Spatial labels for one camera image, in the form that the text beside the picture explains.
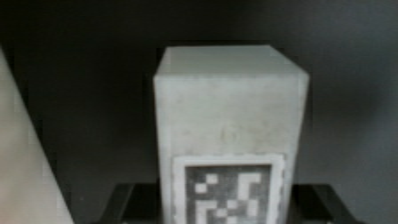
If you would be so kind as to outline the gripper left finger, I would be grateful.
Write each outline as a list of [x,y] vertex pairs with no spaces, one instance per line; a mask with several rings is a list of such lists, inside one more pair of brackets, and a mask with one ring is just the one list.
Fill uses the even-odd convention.
[[159,224],[159,218],[159,184],[120,184],[102,218],[93,224]]

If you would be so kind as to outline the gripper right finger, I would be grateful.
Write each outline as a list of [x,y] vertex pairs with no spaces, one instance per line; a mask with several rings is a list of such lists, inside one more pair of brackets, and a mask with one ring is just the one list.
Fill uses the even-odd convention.
[[288,224],[365,224],[329,184],[294,186]]

